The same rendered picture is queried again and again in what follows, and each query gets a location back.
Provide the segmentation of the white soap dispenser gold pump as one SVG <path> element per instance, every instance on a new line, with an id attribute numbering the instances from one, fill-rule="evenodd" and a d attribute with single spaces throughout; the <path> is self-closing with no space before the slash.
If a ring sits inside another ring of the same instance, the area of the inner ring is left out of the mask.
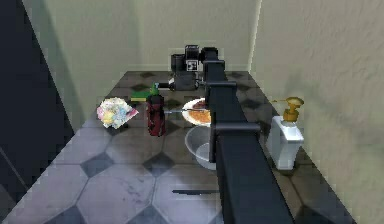
<path id="1" fill-rule="evenodd" d="M 273 116 L 267 138 L 267 150 L 278 170 L 292 170 L 304 137 L 297 126 L 298 108 L 304 101 L 299 97 L 284 99 L 288 107 L 282 116 Z"/>

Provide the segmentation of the green and yellow sponge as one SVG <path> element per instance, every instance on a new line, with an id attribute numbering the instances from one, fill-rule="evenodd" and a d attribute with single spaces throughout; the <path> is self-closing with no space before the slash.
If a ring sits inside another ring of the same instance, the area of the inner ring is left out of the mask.
<path id="1" fill-rule="evenodd" d="M 150 91 L 134 91 L 131 93 L 130 101 L 131 102 L 145 102 L 149 96 L 151 96 Z"/>

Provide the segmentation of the grey thin fork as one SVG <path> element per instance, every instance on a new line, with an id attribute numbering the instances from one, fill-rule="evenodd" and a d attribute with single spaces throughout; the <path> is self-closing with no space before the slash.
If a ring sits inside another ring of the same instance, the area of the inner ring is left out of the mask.
<path id="1" fill-rule="evenodd" d="M 189 112 L 210 112 L 210 110 L 205 109 L 205 108 L 181 108 L 181 109 L 173 109 L 173 110 L 164 110 L 164 114 L 173 114 L 173 113 L 189 113 Z"/>

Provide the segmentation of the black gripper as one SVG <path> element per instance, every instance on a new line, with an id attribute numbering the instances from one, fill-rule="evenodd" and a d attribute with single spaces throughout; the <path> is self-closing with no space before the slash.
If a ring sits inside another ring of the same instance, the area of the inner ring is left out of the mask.
<path id="1" fill-rule="evenodd" d="M 188 60 L 184 54 L 171 56 L 172 79 L 169 83 L 156 83 L 157 89 L 193 91 L 198 87 L 198 60 Z"/>

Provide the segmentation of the colourful crumpled cloth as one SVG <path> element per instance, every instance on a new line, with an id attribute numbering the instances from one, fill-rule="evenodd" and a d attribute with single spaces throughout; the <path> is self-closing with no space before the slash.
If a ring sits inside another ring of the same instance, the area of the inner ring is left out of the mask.
<path id="1" fill-rule="evenodd" d="M 105 99 L 96 109 L 97 117 L 105 128 L 119 129 L 138 114 L 124 99 L 113 97 Z"/>

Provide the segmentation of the white plate with food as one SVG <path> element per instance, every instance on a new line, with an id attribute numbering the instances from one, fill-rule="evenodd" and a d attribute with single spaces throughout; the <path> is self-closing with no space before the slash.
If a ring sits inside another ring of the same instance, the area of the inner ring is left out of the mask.
<path id="1" fill-rule="evenodd" d="M 204 108 L 205 106 L 205 99 L 199 98 L 194 99 L 189 102 L 187 102 L 182 108 Z M 189 112 L 189 113 L 182 113 L 183 118 L 190 122 L 193 125 L 199 125 L 199 126 L 206 126 L 209 127 L 211 124 L 211 116 L 210 112 Z"/>

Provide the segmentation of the clear glass bowl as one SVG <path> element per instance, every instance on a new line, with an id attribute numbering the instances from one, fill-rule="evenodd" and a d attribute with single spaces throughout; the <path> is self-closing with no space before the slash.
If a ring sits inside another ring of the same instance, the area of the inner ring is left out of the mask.
<path id="1" fill-rule="evenodd" d="M 202 167 L 215 171 L 216 164 L 209 161 L 210 133 L 209 127 L 195 126 L 187 132 L 185 145 Z"/>

